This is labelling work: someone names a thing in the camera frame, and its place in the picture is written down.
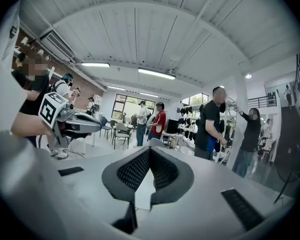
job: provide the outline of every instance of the red shirt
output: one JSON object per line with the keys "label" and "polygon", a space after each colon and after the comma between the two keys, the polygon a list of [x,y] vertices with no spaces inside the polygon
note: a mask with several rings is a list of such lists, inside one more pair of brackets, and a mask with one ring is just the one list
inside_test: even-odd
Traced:
{"label": "red shirt", "polygon": [[[166,121],[166,115],[165,115],[165,111],[161,111],[156,115],[156,118],[154,119],[154,124],[158,123],[157,126],[154,126],[151,128],[151,132],[156,135],[156,136],[161,136],[162,135],[162,131],[164,130],[164,125],[165,125],[165,121]],[[156,131],[156,127],[160,127],[161,126],[161,130],[159,132]]]}

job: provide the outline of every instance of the air conditioner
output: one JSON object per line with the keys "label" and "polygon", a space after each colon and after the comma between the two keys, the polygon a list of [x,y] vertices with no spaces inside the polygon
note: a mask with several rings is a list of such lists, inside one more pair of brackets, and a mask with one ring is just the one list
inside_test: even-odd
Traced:
{"label": "air conditioner", "polygon": [[49,49],[60,60],[66,62],[76,62],[73,51],[61,40],[60,37],[54,32],[50,31],[41,38],[41,43]]}

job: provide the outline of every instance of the black vent slot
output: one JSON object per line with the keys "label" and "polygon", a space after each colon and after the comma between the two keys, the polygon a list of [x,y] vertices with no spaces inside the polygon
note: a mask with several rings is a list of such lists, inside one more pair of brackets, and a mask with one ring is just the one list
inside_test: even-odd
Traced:
{"label": "black vent slot", "polygon": [[221,194],[247,231],[263,222],[264,218],[236,189],[225,190]]}

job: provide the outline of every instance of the floor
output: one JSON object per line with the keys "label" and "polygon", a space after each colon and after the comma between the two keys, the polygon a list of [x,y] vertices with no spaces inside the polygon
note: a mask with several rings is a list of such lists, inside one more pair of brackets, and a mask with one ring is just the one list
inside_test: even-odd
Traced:
{"label": "floor", "polygon": [[[93,138],[95,138],[95,147],[92,147]],[[123,139],[117,139],[115,148],[116,151],[124,151],[127,149],[127,142],[125,142],[125,144],[123,144],[123,142]],[[83,159],[89,157],[97,157],[101,155],[105,156],[114,152],[114,145],[112,144],[111,134],[109,133],[107,140],[106,135],[104,136],[104,130],[102,130],[101,136],[98,132],[94,133],[92,136],[86,137],[85,143],[89,145],[86,145],[85,154],[83,154],[83,139],[74,140],[66,150],[66,152],[68,153],[68,158],[65,160]],[[129,142],[129,149],[132,149],[133,146],[136,145],[136,143],[136,131],[132,131],[132,135]],[[46,144],[46,137],[43,136],[41,139],[41,148],[49,151]],[[143,145],[147,146],[147,136],[144,136]],[[176,148],[176,150],[186,155],[194,155],[194,152],[188,147],[186,147],[185,142],[182,140],[179,141],[179,146]],[[261,178],[263,179],[264,177],[269,177],[268,170],[269,169],[267,168],[267,166],[262,166],[261,164],[258,164],[253,174],[250,174],[250,177],[246,177],[246,180],[249,181],[255,188],[259,189],[261,192],[263,192],[264,195],[266,195],[270,200],[274,202],[279,192],[266,186],[264,182],[260,180]],[[151,194],[155,192],[155,189],[153,187],[153,180],[153,174],[151,170],[149,170],[139,189],[135,193],[135,207],[138,224],[141,224],[150,212],[150,198]],[[280,207],[283,203],[289,202],[291,200],[293,200],[293,198],[289,198],[288,196],[284,197],[283,199],[279,200],[279,202],[277,202],[276,206]]]}

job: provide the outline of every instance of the ceiling light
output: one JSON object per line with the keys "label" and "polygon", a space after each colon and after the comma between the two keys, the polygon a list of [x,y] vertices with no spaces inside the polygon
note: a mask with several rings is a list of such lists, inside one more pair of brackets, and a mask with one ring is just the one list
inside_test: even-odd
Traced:
{"label": "ceiling light", "polygon": [[145,73],[145,74],[150,74],[150,75],[154,75],[154,76],[158,76],[158,77],[162,77],[162,78],[167,78],[167,79],[171,79],[171,80],[174,80],[175,79],[175,76],[173,75],[169,75],[169,74],[163,74],[163,73],[158,73],[156,71],[152,71],[152,70],[145,70],[143,68],[140,68],[139,67],[139,73]]}
{"label": "ceiling light", "polygon": [[119,87],[108,86],[108,88],[125,91],[125,89]]}
{"label": "ceiling light", "polygon": [[92,62],[86,62],[86,63],[81,63],[81,65],[83,65],[83,66],[86,66],[86,67],[106,67],[106,68],[109,68],[110,67],[110,64],[109,63],[92,63]]}
{"label": "ceiling light", "polygon": [[147,95],[147,96],[152,96],[152,97],[158,98],[158,96],[156,96],[156,95],[152,95],[152,94],[148,94],[148,93],[146,93],[146,94],[145,94],[145,93],[143,93],[143,92],[142,92],[142,93],[140,92],[140,94],[143,94],[143,95]]}

